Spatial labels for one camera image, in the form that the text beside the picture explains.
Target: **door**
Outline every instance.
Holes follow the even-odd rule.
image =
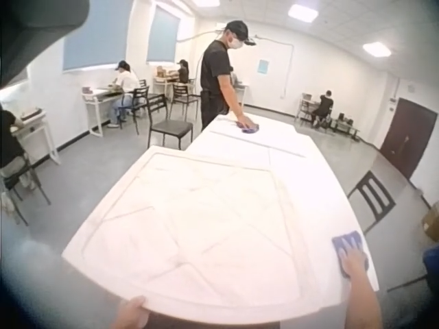
[[[410,179],[429,142],[438,115],[400,98],[380,152]]]

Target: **ceiling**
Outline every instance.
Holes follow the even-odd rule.
[[[379,69],[439,86],[439,0],[220,0],[217,8],[197,8],[200,16],[242,19],[292,29],[345,49]],[[288,17],[292,4],[319,11],[313,23]],[[389,58],[366,53],[365,43],[381,41]]]

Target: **face mask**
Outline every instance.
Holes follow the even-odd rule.
[[[239,41],[239,40],[236,39],[236,38],[233,38],[233,39],[232,39],[232,42],[229,42],[229,43],[228,43],[228,47],[229,47],[230,49],[239,49],[239,48],[241,48],[243,45],[244,45],[244,42]]]

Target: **cap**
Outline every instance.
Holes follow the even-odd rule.
[[[118,63],[116,70],[119,70],[120,68],[126,70],[126,67],[127,67],[127,66],[129,67],[130,65],[129,65],[125,60],[121,60],[121,61]]]
[[[236,37],[243,41],[246,45],[248,45],[248,27],[243,21],[231,21],[227,23],[225,30],[229,30],[230,32],[233,32],[236,34]]]

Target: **gray floor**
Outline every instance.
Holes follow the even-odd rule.
[[[189,120],[194,120],[194,111],[189,111]],[[293,118],[280,114],[255,109],[248,112],[296,125]],[[177,106],[173,116],[180,115]],[[38,314],[48,328],[108,328],[115,316],[118,299],[83,278],[60,255],[92,209],[147,149],[147,123],[140,120],[140,136],[131,123],[122,131],[105,129],[105,138],[87,136],[60,152],[62,165],[47,161],[39,166],[37,172],[52,205],[48,206],[38,192],[21,191],[25,200],[20,207],[30,223],[28,228],[17,226],[2,213],[3,279],[26,309]],[[200,126],[198,117],[195,135]],[[366,238],[379,278],[386,326],[410,319],[430,298],[426,284],[419,282],[390,294],[386,290],[425,272],[422,252],[433,244],[420,226],[426,205],[373,148],[344,136],[296,127],[315,141],[346,194],[372,170],[394,198],[394,209]],[[161,136],[152,138],[152,144],[161,144]],[[189,143],[188,136],[183,148]],[[176,139],[167,137],[166,147],[177,145]],[[362,228],[368,227],[373,215],[365,201],[359,193],[350,201]],[[310,319],[305,327],[320,328],[311,323]],[[332,327],[326,322],[321,328]]]

